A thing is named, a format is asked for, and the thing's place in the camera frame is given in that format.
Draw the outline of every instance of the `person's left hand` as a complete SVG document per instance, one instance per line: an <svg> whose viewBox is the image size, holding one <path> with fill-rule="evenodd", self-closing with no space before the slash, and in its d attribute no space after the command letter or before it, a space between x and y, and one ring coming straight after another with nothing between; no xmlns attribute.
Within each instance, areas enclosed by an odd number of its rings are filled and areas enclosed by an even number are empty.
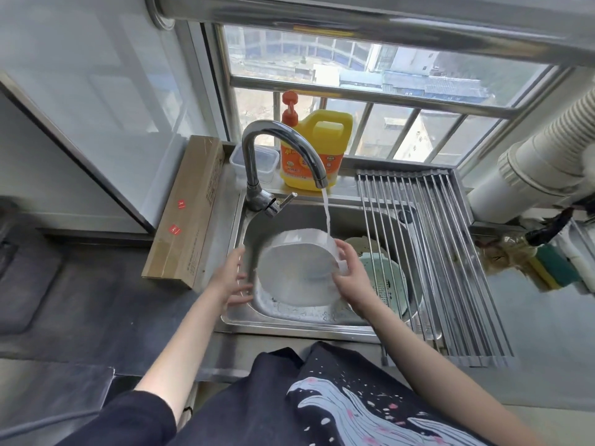
<svg viewBox="0 0 595 446"><path fill-rule="evenodd" d="M221 302L221 308L227 306L241 305L252 300L252 296L242 296L242 291L252 288L251 283L241 284L239 281L247 277L245 273L238 273L242 264L244 247L238 247L227 255L225 263L219 267L211 277L205 292L212 291L214 296Z"/></svg>

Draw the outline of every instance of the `running water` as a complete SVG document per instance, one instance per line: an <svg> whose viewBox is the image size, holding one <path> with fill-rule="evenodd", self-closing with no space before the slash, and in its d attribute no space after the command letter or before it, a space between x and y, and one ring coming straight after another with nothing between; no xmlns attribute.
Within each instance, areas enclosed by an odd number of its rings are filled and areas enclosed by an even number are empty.
<svg viewBox="0 0 595 446"><path fill-rule="evenodd" d="M323 188L323 203L324 203L324 213L327 216L327 234L331 236L331 215L328 212L328 193L327 189Z"/></svg>

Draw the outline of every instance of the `sink basin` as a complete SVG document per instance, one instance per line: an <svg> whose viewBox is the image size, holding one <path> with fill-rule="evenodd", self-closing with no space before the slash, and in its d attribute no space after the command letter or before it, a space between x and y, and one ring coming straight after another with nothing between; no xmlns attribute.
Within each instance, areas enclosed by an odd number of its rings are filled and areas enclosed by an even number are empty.
<svg viewBox="0 0 595 446"><path fill-rule="evenodd" d="M275 194L279 198L286 194ZM254 299L246 305L230 307L222 316L222 321L232 327L232 331L253 332L262 334L276 334L300 337L314 337L321 339L348 339L355 341L377 343L377 337L366 321L356 315L344 301L340 300L328 306L297 307L275 299L275 294L264 291L258 279L258 262L261 252L267 242L280 232L300 228L318 228L326 230L324 206L320 197L299 196L286 206L277 216L271 218L264 213L254 213L248 210L244 201L245 194L240 195L234 219L229 249L244 245L242 271L248 273L248 280L254 284L252 294ZM413 232L407 232L403 222L411 222L416 216L414 208L396 205L396 213L383 210L380 224L376 212L380 245L388 250L391 259L401 266L406 279L408 306L402 308L402 319L416 330L424 328L425 299L420 279L420 270L415 260L406 260L420 253L418 239ZM331 235L334 238L347 239L367 235L366 218L359 197L331 197L329 204L331 217ZM371 223L368 210L368 224ZM390 228L395 232L396 241L392 240ZM383 231L387 232L389 243L386 243Z"/></svg>

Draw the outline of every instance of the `black sleeve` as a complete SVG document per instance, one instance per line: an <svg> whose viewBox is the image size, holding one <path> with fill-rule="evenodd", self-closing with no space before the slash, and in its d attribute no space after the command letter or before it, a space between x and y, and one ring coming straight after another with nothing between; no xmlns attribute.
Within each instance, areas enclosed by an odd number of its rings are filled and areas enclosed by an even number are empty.
<svg viewBox="0 0 595 446"><path fill-rule="evenodd" d="M174 414L163 399L130 391L56 446L163 446L175 433Z"/></svg>

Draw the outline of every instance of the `faucet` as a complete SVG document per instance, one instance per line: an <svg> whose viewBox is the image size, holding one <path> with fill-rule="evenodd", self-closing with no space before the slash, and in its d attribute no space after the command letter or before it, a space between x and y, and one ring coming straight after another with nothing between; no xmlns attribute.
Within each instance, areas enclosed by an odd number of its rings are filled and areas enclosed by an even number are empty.
<svg viewBox="0 0 595 446"><path fill-rule="evenodd" d="M305 137L281 122L255 120L246 127L242 134L242 151L244 153L244 163L246 164L246 179L248 180L246 204L250 210L264 210L269 217L275 217L284 206L298 196L296 193L292 193L282 203L279 203L274 195L260 186L254 153L254 139L260 134L269 134L285 142L304 159L312 172L316 187L322 189L328 186L327 171L324 168L323 161Z"/></svg>

